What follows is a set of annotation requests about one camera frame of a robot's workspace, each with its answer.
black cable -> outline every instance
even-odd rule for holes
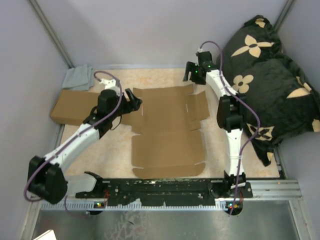
[[[113,131],[113,130],[115,130],[117,127],[119,127],[119,125],[120,125],[120,123],[121,123],[121,120],[122,120],[122,115],[120,116],[120,121],[119,121],[118,125],[115,126],[114,128],[111,128],[110,130]]]

gray floor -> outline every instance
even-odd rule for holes
[[[57,240],[295,240],[286,201],[248,201],[238,216],[222,211],[105,211],[87,219],[41,211],[34,237],[53,229]]]

black pillow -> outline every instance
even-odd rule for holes
[[[247,21],[223,49],[223,75],[258,114],[261,128],[254,150],[265,166],[285,138],[320,132],[320,96],[301,68],[282,53],[282,44],[270,22],[261,15]],[[257,129],[247,111],[244,131]]]

robotic arm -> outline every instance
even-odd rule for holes
[[[198,63],[187,62],[183,81],[188,81],[189,73],[191,73],[190,80],[192,82],[199,85],[208,84],[219,99],[216,119],[218,126],[224,130],[226,135],[227,156],[229,158],[229,161],[225,163],[224,181],[227,189],[233,189],[236,185],[241,135],[246,121],[246,109],[226,91],[226,88],[244,102],[246,102],[246,96],[236,92],[223,75],[220,78],[220,71],[213,63],[212,55],[209,51],[198,51],[196,55]],[[244,187],[245,185],[246,175],[241,163],[238,187]]]
[[[79,129],[52,152],[44,157],[35,156],[29,162],[28,180],[45,161],[54,158],[33,177],[27,188],[31,193],[51,204],[57,204],[65,195],[91,192],[94,189],[98,175],[85,172],[76,176],[64,176],[64,173],[85,149],[112,128],[114,119],[140,108],[142,100],[135,97],[129,88],[125,90],[128,101],[124,94],[121,95],[116,80],[103,79],[102,83],[105,84],[105,89],[98,97],[97,106],[91,110]],[[120,98],[121,102],[117,110],[97,124],[115,109]]]

cardboard box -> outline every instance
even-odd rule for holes
[[[80,126],[98,104],[98,92],[63,89],[50,114],[58,124]]]
[[[197,176],[205,169],[201,120],[210,116],[206,93],[193,85],[133,89],[142,98],[138,111],[122,124],[141,134],[132,137],[133,173],[141,179]]]

